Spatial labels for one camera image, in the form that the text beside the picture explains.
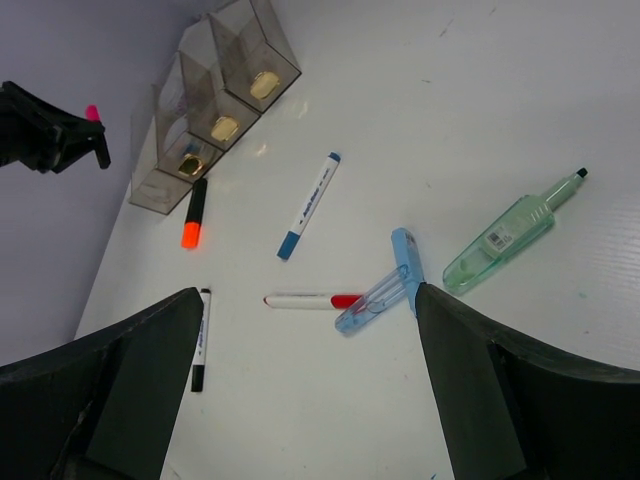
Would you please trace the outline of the blue-capped white marker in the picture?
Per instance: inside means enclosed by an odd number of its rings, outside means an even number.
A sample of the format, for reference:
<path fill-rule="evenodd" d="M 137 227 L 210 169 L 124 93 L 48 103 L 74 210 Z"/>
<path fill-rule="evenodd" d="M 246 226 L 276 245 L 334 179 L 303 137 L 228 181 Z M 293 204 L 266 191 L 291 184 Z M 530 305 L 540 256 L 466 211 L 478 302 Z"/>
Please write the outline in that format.
<path fill-rule="evenodd" d="M 314 181 L 312 189 L 306 196 L 300 211 L 296 215 L 276 253 L 279 259 L 287 261 L 291 257 L 341 160 L 341 155 L 336 152 L 330 152 L 328 154 L 318 177 Z"/>

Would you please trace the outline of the orange highlighter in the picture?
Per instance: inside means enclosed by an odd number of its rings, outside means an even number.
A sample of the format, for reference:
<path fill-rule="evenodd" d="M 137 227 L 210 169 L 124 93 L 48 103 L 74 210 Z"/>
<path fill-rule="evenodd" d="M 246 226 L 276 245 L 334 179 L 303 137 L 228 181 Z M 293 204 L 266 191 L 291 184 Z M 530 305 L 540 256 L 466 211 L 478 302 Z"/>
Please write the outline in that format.
<path fill-rule="evenodd" d="M 181 239 L 184 249 L 195 249 L 199 244 L 207 188 L 206 178 L 200 178 L 193 184 Z"/>

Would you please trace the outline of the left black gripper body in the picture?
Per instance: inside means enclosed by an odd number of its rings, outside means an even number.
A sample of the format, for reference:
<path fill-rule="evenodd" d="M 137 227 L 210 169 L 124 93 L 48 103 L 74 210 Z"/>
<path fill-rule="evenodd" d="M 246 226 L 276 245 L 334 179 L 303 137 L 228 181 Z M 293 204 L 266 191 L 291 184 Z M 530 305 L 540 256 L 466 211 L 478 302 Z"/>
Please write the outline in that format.
<path fill-rule="evenodd" d="M 60 173 L 75 162 L 68 136 L 74 116 L 11 81 L 1 84 L 1 166 L 22 163 L 40 173 Z"/>

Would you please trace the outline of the black-capped white marker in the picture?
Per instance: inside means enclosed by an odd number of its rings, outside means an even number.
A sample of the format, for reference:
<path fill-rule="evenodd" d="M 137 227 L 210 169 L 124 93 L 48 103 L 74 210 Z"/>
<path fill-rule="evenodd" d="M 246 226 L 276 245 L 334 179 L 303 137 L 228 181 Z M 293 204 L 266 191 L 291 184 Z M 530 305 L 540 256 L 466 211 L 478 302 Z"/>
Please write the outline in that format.
<path fill-rule="evenodd" d="M 200 290 L 200 297 L 203 302 L 202 319 L 194 357 L 191 366 L 191 391 L 193 393 L 202 393 L 204 390 L 206 352 L 208 340 L 208 327 L 211 311 L 212 291 L 208 288 Z"/>

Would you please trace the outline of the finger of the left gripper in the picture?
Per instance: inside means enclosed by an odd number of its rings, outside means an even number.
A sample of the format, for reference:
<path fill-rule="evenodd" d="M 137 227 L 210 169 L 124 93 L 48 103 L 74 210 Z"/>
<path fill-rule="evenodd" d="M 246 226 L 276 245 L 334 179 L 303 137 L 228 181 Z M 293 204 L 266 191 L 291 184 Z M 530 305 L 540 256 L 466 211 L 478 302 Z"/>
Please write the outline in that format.
<path fill-rule="evenodd" d="M 94 153 L 99 167 L 106 170 L 111 157 L 106 143 L 105 128 L 100 121 L 75 117 L 60 126 L 57 155 L 51 171 L 58 174 L 86 155 Z"/>

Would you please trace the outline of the red-capped white marker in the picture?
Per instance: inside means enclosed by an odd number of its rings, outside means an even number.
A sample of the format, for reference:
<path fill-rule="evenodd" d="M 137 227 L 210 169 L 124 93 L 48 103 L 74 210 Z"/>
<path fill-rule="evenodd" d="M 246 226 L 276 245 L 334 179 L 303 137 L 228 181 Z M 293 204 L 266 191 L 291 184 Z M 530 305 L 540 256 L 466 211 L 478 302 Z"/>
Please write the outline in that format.
<path fill-rule="evenodd" d="M 263 302 L 272 309 L 346 310 L 361 297 L 361 293 L 280 293 L 265 296 Z"/>

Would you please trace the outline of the pink highlighter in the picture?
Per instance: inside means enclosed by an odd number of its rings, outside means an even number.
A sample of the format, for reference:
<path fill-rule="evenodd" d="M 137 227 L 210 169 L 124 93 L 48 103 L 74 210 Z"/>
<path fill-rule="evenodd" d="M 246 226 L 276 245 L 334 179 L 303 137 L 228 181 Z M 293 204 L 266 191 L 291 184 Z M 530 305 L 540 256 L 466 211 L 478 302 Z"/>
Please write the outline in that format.
<path fill-rule="evenodd" d="M 92 122 L 100 122 L 100 114 L 96 105 L 88 105 L 85 110 L 86 118 Z"/>

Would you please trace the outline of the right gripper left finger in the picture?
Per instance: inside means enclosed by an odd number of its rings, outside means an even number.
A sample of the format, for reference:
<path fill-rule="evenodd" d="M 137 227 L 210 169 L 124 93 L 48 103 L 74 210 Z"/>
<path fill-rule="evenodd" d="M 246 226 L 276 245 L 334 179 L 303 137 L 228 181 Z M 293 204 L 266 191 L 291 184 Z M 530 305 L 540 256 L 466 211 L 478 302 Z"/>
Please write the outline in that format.
<path fill-rule="evenodd" d="M 4 479 L 158 479 L 203 302 L 183 289 L 1 369 Z"/>

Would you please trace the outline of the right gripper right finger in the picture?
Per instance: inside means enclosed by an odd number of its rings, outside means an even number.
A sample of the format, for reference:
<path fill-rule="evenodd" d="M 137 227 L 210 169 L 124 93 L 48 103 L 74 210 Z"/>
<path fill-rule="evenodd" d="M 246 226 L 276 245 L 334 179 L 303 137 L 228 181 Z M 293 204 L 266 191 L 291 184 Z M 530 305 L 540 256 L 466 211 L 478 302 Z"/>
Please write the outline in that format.
<path fill-rule="evenodd" d="M 638 371 L 553 347 L 427 283 L 415 306 L 455 478 L 638 478 Z"/>

